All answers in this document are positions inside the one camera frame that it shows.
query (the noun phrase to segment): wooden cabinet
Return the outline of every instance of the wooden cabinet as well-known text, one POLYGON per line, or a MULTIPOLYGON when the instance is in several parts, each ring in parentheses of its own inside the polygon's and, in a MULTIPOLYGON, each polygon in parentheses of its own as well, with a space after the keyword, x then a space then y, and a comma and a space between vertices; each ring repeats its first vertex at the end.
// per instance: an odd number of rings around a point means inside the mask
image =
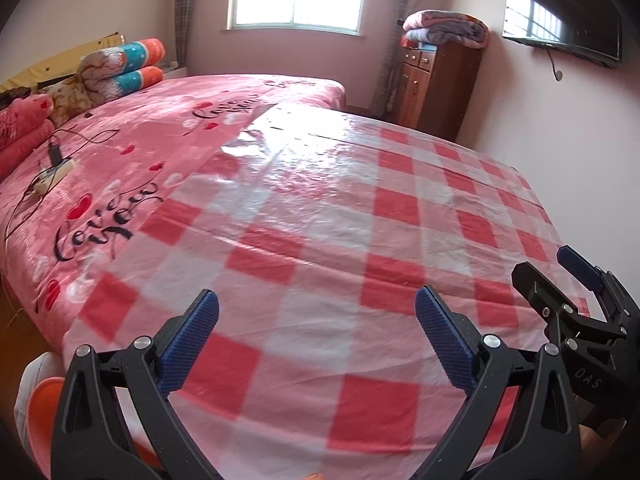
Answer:
POLYGON ((403 49, 391 122, 455 142, 481 57, 482 50, 451 42, 403 49))

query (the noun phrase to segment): bolt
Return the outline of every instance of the bolt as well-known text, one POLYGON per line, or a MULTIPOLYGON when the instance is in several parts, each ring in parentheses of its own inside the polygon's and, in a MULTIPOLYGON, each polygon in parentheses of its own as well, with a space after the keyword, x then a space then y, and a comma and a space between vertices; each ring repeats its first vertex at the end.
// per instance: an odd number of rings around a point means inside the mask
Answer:
POLYGON ((151 338, 146 335, 140 336, 133 342, 133 346, 135 346, 135 348, 137 348, 138 350, 143 350, 149 345, 151 345, 151 338))
POLYGON ((88 355, 90 351, 91 347, 89 345, 80 345, 76 350, 76 355, 78 357, 84 357, 85 355, 88 355))
POLYGON ((552 356, 557 356, 560 353, 558 347, 553 343, 547 343, 545 345, 545 352, 552 356))
POLYGON ((500 338, 493 334, 484 336, 484 339, 482 341, 484 341, 484 344, 489 348, 498 348, 498 346, 500 346, 500 338))

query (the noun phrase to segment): television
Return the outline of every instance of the television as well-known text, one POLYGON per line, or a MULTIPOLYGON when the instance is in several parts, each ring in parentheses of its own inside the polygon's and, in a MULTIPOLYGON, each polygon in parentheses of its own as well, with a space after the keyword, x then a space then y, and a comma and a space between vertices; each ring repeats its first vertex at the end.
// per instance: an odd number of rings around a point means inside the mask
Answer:
POLYGON ((622 20, 611 0, 507 0, 502 36, 608 68, 622 61, 622 20))

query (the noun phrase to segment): gray curtain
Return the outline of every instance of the gray curtain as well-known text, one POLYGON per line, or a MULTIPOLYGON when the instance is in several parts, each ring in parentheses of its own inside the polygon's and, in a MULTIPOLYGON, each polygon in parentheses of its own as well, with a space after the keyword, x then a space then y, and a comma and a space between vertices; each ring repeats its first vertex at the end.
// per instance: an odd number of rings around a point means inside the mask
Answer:
POLYGON ((193 0, 175 0, 175 52, 179 68, 187 66, 187 40, 192 13, 193 0))
MULTIPOLYGON (((402 20, 406 18, 406 4, 409 0, 397 0, 397 12, 396 18, 402 20)), ((373 96, 373 102, 369 112, 374 117, 382 117, 386 110, 386 103, 389 99, 389 94, 393 88, 394 75, 398 65, 398 50, 400 47, 400 37, 402 35, 401 25, 395 25, 393 33, 389 38, 389 43, 386 48, 385 61, 382 65, 382 72, 378 77, 378 83, 376 85, 376 93, 373 96)))

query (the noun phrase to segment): wall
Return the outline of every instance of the wall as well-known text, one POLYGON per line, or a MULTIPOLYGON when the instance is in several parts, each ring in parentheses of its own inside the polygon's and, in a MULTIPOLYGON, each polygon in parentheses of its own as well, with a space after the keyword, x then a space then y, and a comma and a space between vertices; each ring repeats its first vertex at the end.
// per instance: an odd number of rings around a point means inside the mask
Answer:
POLYGON ((608 70, 500 37, 505 0, 417 0, 493 31, 459 142, 520 170, 562 239, 612 270, 640 302, 640 50, 608 70))
POLYGON ((228 0, 195 0, 191 75, 271 73, 334 79, 368 108, 395 21, 396 0, 365 0, 363 37, 317 30, 225 30, 228 0))
POLYGON ((156 37, 175 59, 172 0, 22 0, 0 33, 0 81, 68 48, 120 32, 156 37))

